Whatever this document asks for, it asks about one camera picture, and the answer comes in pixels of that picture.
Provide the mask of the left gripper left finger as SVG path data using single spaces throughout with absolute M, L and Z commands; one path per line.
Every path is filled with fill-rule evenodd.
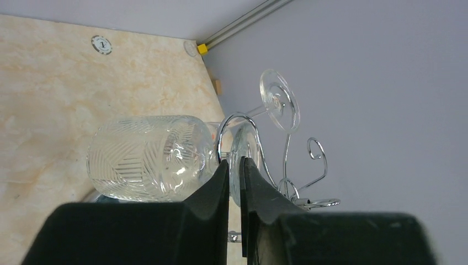
M 24 264 L 225 264 L 228 163 L 177 203 L 68 203 L 46 219 Z

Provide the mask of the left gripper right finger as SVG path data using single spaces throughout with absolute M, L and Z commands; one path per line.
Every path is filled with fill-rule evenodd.
M 308 212 L 240 161 L 242 255 L 248 264 L 437 264 L 425 228 L 406 213 Z

